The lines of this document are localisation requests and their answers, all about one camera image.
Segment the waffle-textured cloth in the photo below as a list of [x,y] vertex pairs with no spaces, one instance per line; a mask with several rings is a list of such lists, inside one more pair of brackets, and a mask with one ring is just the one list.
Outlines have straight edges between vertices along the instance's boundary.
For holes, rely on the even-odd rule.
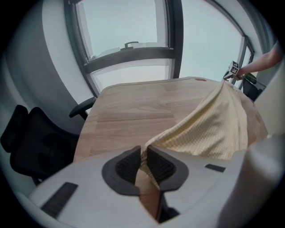
[[222,81],[185,119],[145,144],[141,169],[158,187],[146,163],[149,145],[191,155],[231,159],[235,151],[248,146],[247,115],[238,91]]

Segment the table top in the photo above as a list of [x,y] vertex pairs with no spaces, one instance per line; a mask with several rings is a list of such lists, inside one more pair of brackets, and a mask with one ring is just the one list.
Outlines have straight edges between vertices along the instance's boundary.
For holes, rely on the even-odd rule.
[[[74,161],[101,153],[143,146],[149,139],[188,116],[219,82],[200,77],[118,84],[105,88],[82,128]],[[248,116],[249,144],[267,135],[253,103],[241,93]],[[156,216],[159,191],[139,171],[140,200]]]

